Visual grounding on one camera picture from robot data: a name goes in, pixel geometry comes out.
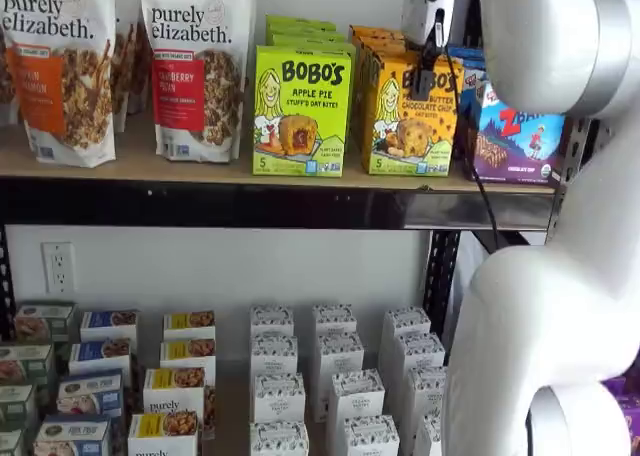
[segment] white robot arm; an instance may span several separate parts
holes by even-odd
[[[621,411],[597,382],[640,346],[640,0],[481,6],[502,100],[601,118],[615,137],[569,188],[550,243],[499,251],[476,272],[449,361],[443,452],[627,456]]]

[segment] cookie image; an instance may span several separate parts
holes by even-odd
[[[308,116],[286,116],[280,120],[279,134],[286,154],[311,154],[318,136],[318,123]]]

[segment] yellow bobo's box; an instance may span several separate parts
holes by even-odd
[[[447,176],[457,112],[445,56],[434,65],[427,101],[411,99],[418,54],[373,50],[366,82],[362,162],[369,174]],[[457,87],[463,69],[454,61]]]

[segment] product label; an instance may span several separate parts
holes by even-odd
[[[204,129],[204,61],[193,51],[157,49],[152,63],[156,124],[174,129]]]

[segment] purple package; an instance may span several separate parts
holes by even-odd
[[[563,126],[564,116],[516,111],[478,82],[465,150],[483,181],[548,184]]]
[[[624,385],[626,381],[627,378],[624,376],[616,376],[615,378],[602,381],[602,385],[614,396],[622,396],[625,393]]]
[[[624,419],[629,427],[631,437],[631,456],[640,455],[640,398],[635,395],[619,396],[616,398]]]

